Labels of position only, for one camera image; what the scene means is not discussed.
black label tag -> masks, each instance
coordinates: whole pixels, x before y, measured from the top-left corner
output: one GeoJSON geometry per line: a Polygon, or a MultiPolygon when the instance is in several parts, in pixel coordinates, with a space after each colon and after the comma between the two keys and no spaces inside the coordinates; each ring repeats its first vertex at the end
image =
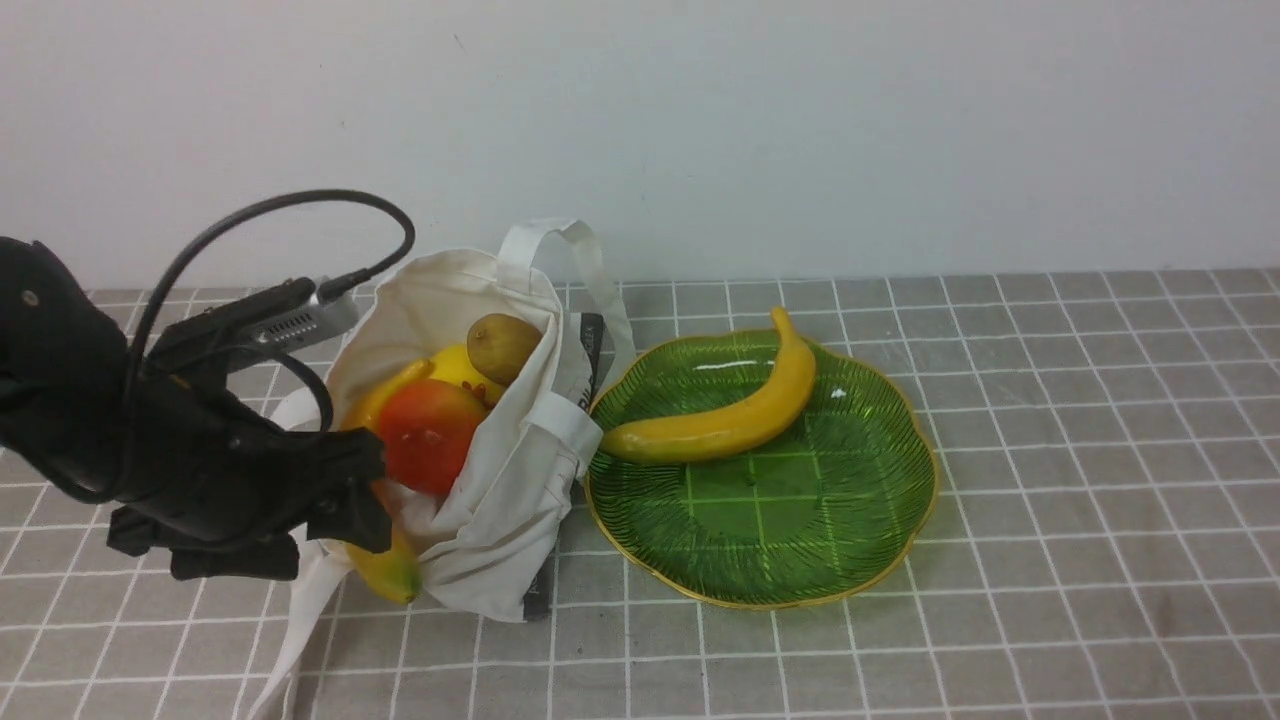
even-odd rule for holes
{"type": "Polygon", "coordinates": [[[586,351],[586,359],[591,364],[591,382],[586,392],[577,401],[577,406],[586,410],[591,406],[591,401],[595,400],[595,391],[598,389],[595,382],[600,372],[600,347],[604,345],[604,315],[582,313],[579,340],[582,342],[582,350],[586,351]]]}

plate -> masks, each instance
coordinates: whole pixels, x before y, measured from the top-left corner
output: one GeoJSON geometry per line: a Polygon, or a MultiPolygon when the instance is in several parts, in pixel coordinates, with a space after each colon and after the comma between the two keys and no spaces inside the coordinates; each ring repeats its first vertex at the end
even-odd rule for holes
{"type": "MultiPolygon", "coordinates": [[[[937,457],[892,380],[809,345],[813,396],[773,441],[675,465],[595,455],[586,500],[614,547],[690,597],[750,609],[836,601],[906,557],[937,502],[937,457]]],[[[736,402],[777,351],[773,331],[675,340],[636,360],[591,416],[609,430],[736,402]]]]}

white canvas bag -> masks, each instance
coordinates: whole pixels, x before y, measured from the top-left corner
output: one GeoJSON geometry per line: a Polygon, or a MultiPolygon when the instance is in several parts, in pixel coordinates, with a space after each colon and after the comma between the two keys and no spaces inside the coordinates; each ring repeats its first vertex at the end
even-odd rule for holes
{"type": "MultiPolygon", "coordinates": [[[[600,242],[579,220],[534,220],[507,233],[497,256],[471,249],[444,250],[408,261],[383,281],[370,310],[329,372],[334,414],[406,364],[465,341],[471,323],[489,313],[524,318],[543,340],[476,429],[466,465],[440,505],[422,509],[404,491],[402,524],[426,539],[422,592],[447,607],[498,621],[524,621],[524,596],[556,543],[571,507],[570,486],[586,470],[600,429],[586,414],[593,368],[579,337],[579,316],[564,311],[534,255],[550,236],[566,240],[588,292],[613,340],[611,383],[635,357],[631,325],[617,286],[605,275],[600,242]]],[[[284,428],[317,419],[311,397],[294,392],[271,419],[284,428]]],[[[292,583],[289,621],[280,655],[248,717],[257,720],[287,685],[284,716],[292,716],[294,675],[320,614],[352,569],[340,543],[305,541],[292,583]]]]}

lemon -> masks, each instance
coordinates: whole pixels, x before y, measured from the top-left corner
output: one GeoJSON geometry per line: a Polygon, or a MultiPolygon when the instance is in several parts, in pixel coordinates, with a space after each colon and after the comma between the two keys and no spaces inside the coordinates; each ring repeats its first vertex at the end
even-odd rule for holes
{"type": "Polygon", "coordinates": [[[506,386],[481,375],[480,370],[476,370],[471,365],[471,359],[467,357],[466,343],[451,345],[433,355],[430,360],[434,369],[428,375],[429,378],[433,380],[444,380],[458,387],[470,387],[472,391],[483,387],[484,402],[490,407],[498,404],[502,393],[507,392],[506,386]]]}

toy banana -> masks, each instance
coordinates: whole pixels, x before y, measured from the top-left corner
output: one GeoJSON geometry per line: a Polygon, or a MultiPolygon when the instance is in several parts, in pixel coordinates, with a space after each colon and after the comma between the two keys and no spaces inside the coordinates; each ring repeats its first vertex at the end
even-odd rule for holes
{"type": "Polygon", "coordinates": [[[392,547],[387,552],[372,553],[355,544],[346,544],[347,557],[356,566],[356,571],[365,579],[369,589],[397,605],[408,605],[417,598],[422,589],[422,573],[417,565],[417,553],[413,546],[404,537],[404,532],[396,519],[393,506],[387,496],[384,483],[374,483],[374,495],[381,501],[383,507],[392,514],[392,547]]]}
{"type": "MultiPolygon", "coordinates": [[[[362,397],[347,414],[342,423],[342,429],[351,430],[364,427],[369,428],[370,432],[376,432],[378,415],[383,405],[387,404],[387,400],[397,389],[425,375],[430,370],[431,364],[426,360],[417,360],[410,364],[397,373],[396,377],[375,387],[362,397]]],[[[399,520],[396,518],[396,509],[390,502],[385,483],[387,480],[374,483],[372,491],[392,516],[390,550],[372,553],[349,543],[344,543],[344,547],[347,557],[351,559],[360,577],[365,579],[369,589],[397,605],[408,605],[417,598],[417,593],[422,588],[422,573],[417,565],[417,553],[413,552],[413,544],[404,536],[404,530],[401,529],[399,520]]]]}
{"type": "Polygon", "coordinates": [[[786,310],[771,314],[781,345],[769,379],[732,405],[626,423],[604,434],[600,450],[632,462],[696,462],[769,442],[800,416],[813,393],[818,361],[786,310]]]}

